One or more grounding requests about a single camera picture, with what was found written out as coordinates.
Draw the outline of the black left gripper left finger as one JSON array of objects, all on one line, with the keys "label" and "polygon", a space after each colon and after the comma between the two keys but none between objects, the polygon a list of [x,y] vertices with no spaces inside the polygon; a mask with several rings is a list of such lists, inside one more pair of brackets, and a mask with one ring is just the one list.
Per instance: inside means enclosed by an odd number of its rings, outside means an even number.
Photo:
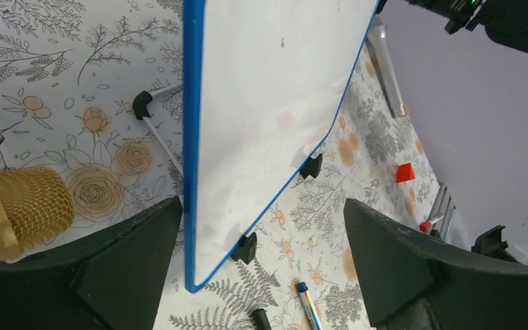
[{"label": "black left gripper left finger", "polygon": [[16,263],[0,263],[0,329],[152,329],[183,208],[170,197]]}]

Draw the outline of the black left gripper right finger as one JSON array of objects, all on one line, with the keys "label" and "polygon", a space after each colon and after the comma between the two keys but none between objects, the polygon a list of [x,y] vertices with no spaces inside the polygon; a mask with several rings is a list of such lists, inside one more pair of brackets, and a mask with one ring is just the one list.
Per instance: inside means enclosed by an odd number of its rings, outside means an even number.
[{"label": "black left gripper right finger", "polygon": [[343,215],[371,326],[528,329],[528,265],[450,245],[356,199]]}]

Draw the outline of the blue framed whiteboard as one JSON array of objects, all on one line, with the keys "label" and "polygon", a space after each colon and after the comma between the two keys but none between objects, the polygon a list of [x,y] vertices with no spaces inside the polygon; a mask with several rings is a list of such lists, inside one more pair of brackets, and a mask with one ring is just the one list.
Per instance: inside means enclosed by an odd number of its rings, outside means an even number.
[{"label": "blue framed whiteboard", "polygon": [[330,134],[376,1],[183,2],[179,172],[196,293]]}]

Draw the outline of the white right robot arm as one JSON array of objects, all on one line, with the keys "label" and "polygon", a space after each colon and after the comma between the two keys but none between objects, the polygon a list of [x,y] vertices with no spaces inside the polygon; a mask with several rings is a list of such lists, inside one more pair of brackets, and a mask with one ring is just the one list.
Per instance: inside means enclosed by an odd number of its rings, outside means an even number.
[{"label": "white right robot arm", "polygon": [[488,38],[528,54],[528,0],[414,0],[408,2],[448,19],[445,31],[484,27]]}]

